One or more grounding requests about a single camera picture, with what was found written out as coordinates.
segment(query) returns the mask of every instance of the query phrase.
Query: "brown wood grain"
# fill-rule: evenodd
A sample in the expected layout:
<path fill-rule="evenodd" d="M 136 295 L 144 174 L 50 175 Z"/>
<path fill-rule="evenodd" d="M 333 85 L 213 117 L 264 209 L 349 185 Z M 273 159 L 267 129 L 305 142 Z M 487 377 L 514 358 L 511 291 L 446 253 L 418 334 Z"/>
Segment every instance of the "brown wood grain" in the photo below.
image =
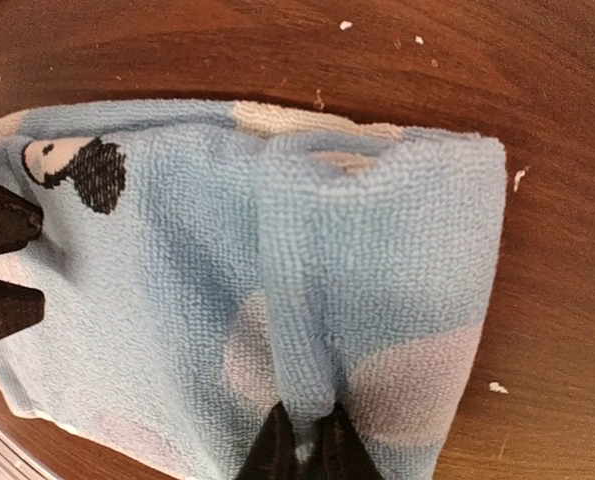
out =
<path fill-rule="evenodd" d="M 160 97 L 313 109 L 318 89 L 357 121 L 499 137 L 510 181 L 531 167 L 509 184 L 436 480 L 595 480 L 595 0 L 0 0 L 0 116 Z M 1 396 L 0 425 L 67 480 L 165 478 Z"/>

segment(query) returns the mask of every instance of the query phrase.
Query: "folded towel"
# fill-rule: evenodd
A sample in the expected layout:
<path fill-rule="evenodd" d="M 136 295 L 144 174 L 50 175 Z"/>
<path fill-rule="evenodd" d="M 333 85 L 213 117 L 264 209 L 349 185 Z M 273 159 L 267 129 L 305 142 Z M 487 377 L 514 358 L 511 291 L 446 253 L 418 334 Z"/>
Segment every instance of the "folded towel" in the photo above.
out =
<path fill-rule="evenodd" d="M 0 341 L 12 412 L 177 478 L 231 479 L 283 401 L 340 401 L 385 479 L 430 479 L 492 288 L 505 154 L 477 134 L 250 102 L 0 119 L 44 210 L 0 256 L 45 320 Z"/>

